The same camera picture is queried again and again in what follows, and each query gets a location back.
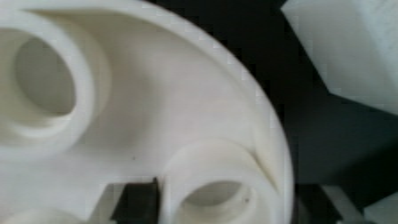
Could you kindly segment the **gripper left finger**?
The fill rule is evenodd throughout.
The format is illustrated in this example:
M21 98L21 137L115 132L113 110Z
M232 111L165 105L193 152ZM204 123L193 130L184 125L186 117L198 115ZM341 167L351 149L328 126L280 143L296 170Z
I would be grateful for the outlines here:
M106 185L86 224L115 224L111 214L118 203L122 190L124 183L111 183Z

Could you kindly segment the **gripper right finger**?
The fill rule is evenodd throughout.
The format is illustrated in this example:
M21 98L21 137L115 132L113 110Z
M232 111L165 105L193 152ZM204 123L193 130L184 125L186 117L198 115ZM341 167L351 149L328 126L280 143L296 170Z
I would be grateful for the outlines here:
M341 187L337 185L323 185L321 190L341 216L335 224L371 224L364 218L362 213L358 212Z

